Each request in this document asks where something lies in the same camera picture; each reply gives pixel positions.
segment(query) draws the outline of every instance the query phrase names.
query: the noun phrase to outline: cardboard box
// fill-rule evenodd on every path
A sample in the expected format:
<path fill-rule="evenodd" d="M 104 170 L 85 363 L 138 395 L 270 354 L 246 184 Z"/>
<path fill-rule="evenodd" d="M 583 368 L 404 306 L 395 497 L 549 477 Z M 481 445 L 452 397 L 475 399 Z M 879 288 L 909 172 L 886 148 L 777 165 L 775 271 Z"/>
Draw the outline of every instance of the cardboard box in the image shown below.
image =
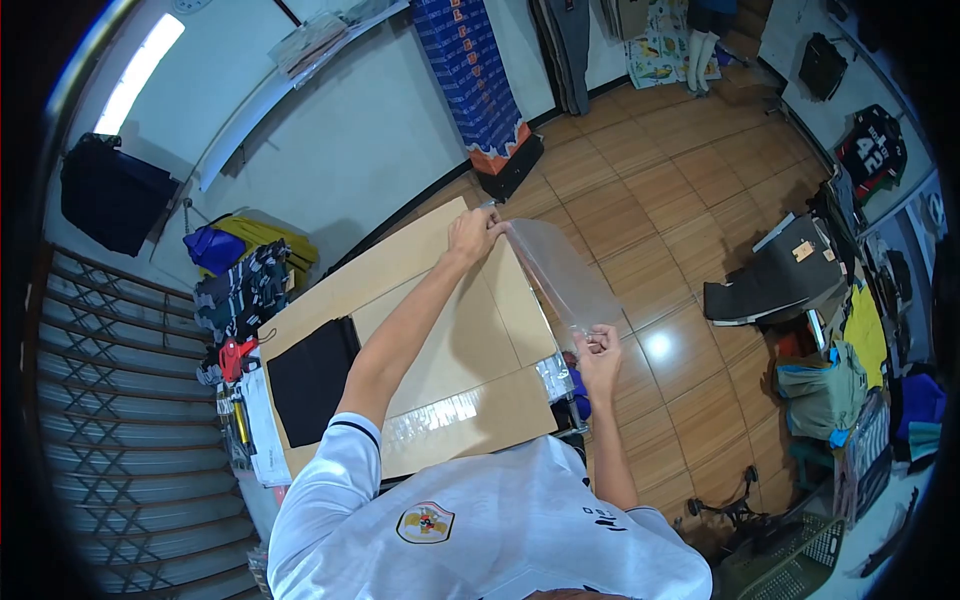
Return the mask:
<path fill-rule="evenodd" d="M 744 36 L 738 31 L 731 31 L 720 40 L 728 48 L 733 50 L 738 58 L 744 60 L 755 59 L 760 51 L 760 40 Z"/>
<path fill-rule="evenodd" d="M 267 389 L 270 360 L 317 327 L 346 315 L 361 345 L 433 268 L 447 226 L 467 208 L 453 200 L 364 252 L 265 323 L 260 348 Z M 551 433 L 556 422 L 535 367 L 556 342 L 510 244 L 458 284 L 400 383 L 383 427 L 383 477 L 482 454 Z M 287 467 L 296 477 L 317 444 L 291 447 L 270 395 Z"/>
<path fill-rule="evenodd" d="M 736 19 L 733 21 L 733 28 L 741 34 L 760 39 L 763 30 L 767 27 L 767 17 L 757 14 L 749 9 L 741 9 L 736 13 Z"/>
<path fill-rule="evenodd" d="M 763 77 L 758 73 L 760 67 L 745 67 L 731 63 L 722 67 L 722 79 L 710 82 L 710 86 L 720 94 L 720 97 L 730 105 L 745 105 L 756 102 L 767 96 L 772 96 L 776 83 L 770 77 Z"/>
<path fill-rule="evenodd" d="M 770 14 L 770 7 L 773 6 L 774 0 L 737 0 L 736 4 L 741 11 L 753 11 L 765 18 Z"/>

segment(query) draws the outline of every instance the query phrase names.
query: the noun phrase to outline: cardboard sheet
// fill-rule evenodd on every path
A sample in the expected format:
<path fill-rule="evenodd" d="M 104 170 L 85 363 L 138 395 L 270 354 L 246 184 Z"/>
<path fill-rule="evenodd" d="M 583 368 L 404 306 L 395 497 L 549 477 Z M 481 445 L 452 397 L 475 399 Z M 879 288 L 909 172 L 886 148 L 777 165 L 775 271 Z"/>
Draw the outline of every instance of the cardboard sheet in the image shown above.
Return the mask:
<path fill-rule="evenodd" d="M 410 279 L 351 315 L 361 346 L 426 275 Z M 387 418 L 476 388 L 522 366 L 487 281 L 479 266 L 474 267 L 454 288 L 390 401 Z"/>
<path fill-rule="evenodd" d="M 382 477 L 409 475 L 463 456 L 494 452 L 552 433 L 557 427 L 535 367 L 514 371 L 456 396 L 387 419 Z M 297 476 L 319 444 L 284 450 Z"/>
<path fill-rule="evenodd" d="M 269 361 L 318 326 L 351 315 L 361 345 L 446 251 L 447 226 L 466 209 L 451 201 L 394 233 L 260 327 Z M 383 476 L 416 472 L 457 456 L 491 452 L 552 432 L 556 423 L 534 366 L 556 342 L 519 261 L 504 236 L 457 286 L 384 425 Z M 291 448 L 270 397 L 290 473 L 317 444 Z"/>

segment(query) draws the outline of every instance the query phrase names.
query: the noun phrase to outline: fluorescent light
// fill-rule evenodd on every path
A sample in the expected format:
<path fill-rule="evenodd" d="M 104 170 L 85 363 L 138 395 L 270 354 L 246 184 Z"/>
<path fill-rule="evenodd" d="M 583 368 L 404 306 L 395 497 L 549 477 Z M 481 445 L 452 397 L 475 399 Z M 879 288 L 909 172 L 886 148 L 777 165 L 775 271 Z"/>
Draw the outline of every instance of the fluorescent light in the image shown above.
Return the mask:
<path fill-rule="evenodd" d="M 160 63 L 163 55 L 170 50 L 180 34 L 183 33 L 183 24 L 173 15 L 164 14 L 156 22 L 154 28 L 147 34 L 140 47 L 137 48 L 127 68 L 124 69 L 120 81 L 110 93 L 107 105 L 104 107 L 94 133 L 116 135 L 120 126 L 127 119 L 127 114 L 133 107 L 133 101 L 153 75 L 154 69 Z"/>

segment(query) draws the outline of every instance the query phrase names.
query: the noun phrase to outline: green basket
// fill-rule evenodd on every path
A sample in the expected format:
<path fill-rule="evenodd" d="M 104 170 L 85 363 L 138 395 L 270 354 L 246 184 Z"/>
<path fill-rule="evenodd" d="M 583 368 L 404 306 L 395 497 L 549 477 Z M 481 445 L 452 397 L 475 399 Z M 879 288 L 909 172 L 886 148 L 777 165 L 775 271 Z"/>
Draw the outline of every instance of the green basket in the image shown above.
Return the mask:
<path fill-rule="evenodd" d="M 717 569 L 720 598 L 797 600 L 822 586 L 840 555 L 844 521 L 803 513 L 804 528 L 771 554 L 754 556 L 745 543 Z"/>

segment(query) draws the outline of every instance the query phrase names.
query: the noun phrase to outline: person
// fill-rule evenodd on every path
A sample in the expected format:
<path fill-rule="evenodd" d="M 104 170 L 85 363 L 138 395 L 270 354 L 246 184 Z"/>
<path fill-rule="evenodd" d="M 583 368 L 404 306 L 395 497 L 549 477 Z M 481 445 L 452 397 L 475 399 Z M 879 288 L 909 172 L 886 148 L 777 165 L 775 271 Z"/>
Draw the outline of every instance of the person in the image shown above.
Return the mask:
<path fill-rule="evenodd" d="M 448 250 L 357 354 L 276 518 L 276 598 L 709 598 L 707 562 L 637 500 L 614 418 L 620 343 L 606 324 L 575 336 L 595 495 L 582 455 L 553 436 L 425 468 L 377 495 L 387 405 L 454 287 L 508 226 L 492 207 L 460 215 Z"/>

